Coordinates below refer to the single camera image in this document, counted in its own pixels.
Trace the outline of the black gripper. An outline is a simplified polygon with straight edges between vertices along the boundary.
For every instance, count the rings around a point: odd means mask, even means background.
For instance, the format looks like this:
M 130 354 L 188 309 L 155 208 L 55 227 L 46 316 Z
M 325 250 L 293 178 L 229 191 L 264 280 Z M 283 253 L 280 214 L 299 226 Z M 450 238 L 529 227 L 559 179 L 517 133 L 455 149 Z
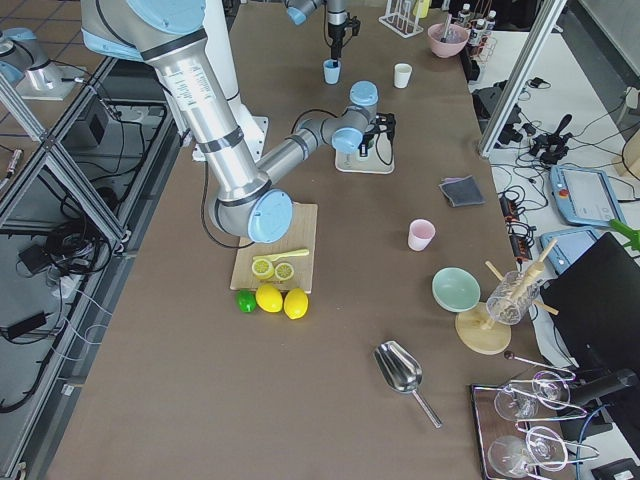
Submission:
M 331 59 L 334 62 L 337 62 L 342 58 L 342 44 L 344 41 L 347 25 L 347 21 L 340 24 L 327 24 L 327 34 L 331 44 Z
M 377 137 L 380 134 L 380 128 L 378 125 L 373 125 L 371 126 L 364 134 L 363 134 L 363 139 L 362 139 L 362 143 L 359 147 L 359 155 L 360 157 L 365 157 L 365 156 L 369 156 L 371 149 L 372 149 L 372 145 L 374 143 L 374 141 L 377 139 Z

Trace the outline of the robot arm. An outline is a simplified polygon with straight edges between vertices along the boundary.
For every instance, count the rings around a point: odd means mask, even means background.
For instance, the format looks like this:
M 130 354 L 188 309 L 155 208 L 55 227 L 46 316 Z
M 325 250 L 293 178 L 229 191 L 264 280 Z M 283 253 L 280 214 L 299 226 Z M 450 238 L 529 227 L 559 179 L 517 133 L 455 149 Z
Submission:
M 81 18 L 87 48 L 155 69 L 219 183 L 209 217 L 230 235 L 255 243 L 281 239 L 292 222 L 293 202 L 276 183 L 322 145 L 356 152 L 376 118 L 377 87 L 358 81 L 341 116 L 301 122 L 256 160 L 231 92 L 220 84 L 235 76 L 222 2 L 84 1 Z
M 349 23 L 346 2 L 343 0 L 291 0 L 284 2 L 287 15 L 296 25 L 302 25 L 321 6 L 326 8 L 326 23 L 330 42 L 330 58 L 342 57 L 344 37 Z

